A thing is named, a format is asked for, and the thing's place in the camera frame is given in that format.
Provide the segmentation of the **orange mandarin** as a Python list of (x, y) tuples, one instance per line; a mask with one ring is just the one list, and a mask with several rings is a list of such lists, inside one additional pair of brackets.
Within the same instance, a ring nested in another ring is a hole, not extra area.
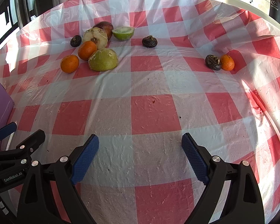
[(79, 58), (76, 55), (68, 55), (62, 58), (60, 68), (65, 73), (73, 73), (79, 67)]
[(235, 67), (235, 62), (231, 56), (224, 54), (220, 58), (221, 68), (224, 71), (232, 71)]
[(97, 51), (97, 45), (92, 41), (84, 42), (78, 49), (78, 56), (84, 61), (88, 61), (89, 57)]

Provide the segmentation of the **green pear half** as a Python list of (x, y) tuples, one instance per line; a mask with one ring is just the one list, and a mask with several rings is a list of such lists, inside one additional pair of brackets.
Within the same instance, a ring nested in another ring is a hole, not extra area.
[(89, 68), (93, 71), (108, 71), (117, 67), (118, 56), (109, 48), (102, 48), (94, 52), (88, 59)]

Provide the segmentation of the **dark passion fruit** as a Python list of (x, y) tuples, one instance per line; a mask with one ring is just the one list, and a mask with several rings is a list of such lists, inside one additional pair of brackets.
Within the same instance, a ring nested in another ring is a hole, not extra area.
[(149, 35), (145, 38), (142, 39), (142, 44), (144, 47), (146, 48), (154, 48), (158, 45), (158, 41), (155, 37), (153, 37), (152, 35)]
[(70, 45), (74, 48), (80, 46), (82, 42), (82, 38), (80, 35), (75, 35), (72, 37), (72, 39), (70, 40)]
[(207, 55), (205, 58), (206, 66), (212, 70), (221, 70), (220, 59), (214, 55)]

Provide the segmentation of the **dark red apple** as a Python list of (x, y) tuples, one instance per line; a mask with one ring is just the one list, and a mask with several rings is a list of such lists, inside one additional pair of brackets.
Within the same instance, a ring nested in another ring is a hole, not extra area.
[(111, 37), (113, 35), (114, 27), (113, 27), (113, 25), (110, 22), (102, 21), (102, 22), (99, 22), (99, 23), (95, 24), (94, 27), (103, 29), (106, 32), (107, 36), (108, 36), (108, 40), (111, 39)]

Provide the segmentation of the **red white checkered tablecloth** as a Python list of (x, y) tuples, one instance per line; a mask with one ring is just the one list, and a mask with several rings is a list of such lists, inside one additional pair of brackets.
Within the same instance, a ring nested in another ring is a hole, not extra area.
[[(70, 40), (95, 24), (134, 27), (105, 48), (118, 66), (93, 71)], [(146, 48), (142, 39), (158, 41)], [(232, 57), (212, 70), (207, 55)], [(73, 73), (60, 68), (76, 55)], [(0, 50), (0, 82), (14, 101), (14, 148), (38, 129), (46, 164), (95, 134), (99, 150), (80, 184), (97, 223), (184, 223), (203, 192), (181, 147), (190, 133), (226, 162), (247, 160), (265, 221), (280, 209), (280, 30), (212, 0), (71, 0), (26, 25)]]

